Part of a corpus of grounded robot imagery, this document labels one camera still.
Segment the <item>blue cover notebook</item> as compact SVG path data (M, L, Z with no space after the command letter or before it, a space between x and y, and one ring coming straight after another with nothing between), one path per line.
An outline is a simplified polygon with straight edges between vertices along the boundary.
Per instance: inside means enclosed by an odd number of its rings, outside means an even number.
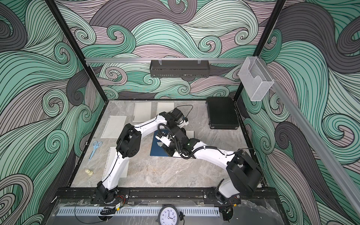
M153 135L150 156L170 157L170 155L161 147L163 145L163 143L156 138L157 134L158 134L158 131L155 131L154 135ZM194 131L186 131L186 135L189 139L194 138L195 132ZM181 158L176 150L175 150L174 154L172 155L172 157Z

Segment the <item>torn lined notebook page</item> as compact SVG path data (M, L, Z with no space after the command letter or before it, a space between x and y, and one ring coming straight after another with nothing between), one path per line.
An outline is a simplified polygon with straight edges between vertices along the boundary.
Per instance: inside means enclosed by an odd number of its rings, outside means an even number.
M110 116L101 135L101 138L117 139L125 126L126 118L126 116Z

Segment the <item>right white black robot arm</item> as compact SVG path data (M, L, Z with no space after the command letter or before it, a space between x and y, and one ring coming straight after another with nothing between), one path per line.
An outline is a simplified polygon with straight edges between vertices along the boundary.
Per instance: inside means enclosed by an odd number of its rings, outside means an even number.
M200 159L226 170L229 178L223 179L216 187L216 198L223 204L232 197L252 196L263 177L258 164L243 149L225 151L196 138L179 140L163 131L156 135L156 139L169 156L177 152L182 159Z

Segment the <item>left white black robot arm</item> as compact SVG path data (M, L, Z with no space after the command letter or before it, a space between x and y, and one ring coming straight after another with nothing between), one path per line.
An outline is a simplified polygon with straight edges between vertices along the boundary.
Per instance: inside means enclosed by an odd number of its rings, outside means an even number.
M104 203L114 202L117 196L118 181L130 158L135 156L141 145L141 140L161 127L168 130L168 134L176 137L180 132L182 139L186 132L182 128L188 125L188 119L183 113L174 109L171 112L161 112L155 118L141 124L126 124L116 141L116 154L105 177L97 184L98 195Z

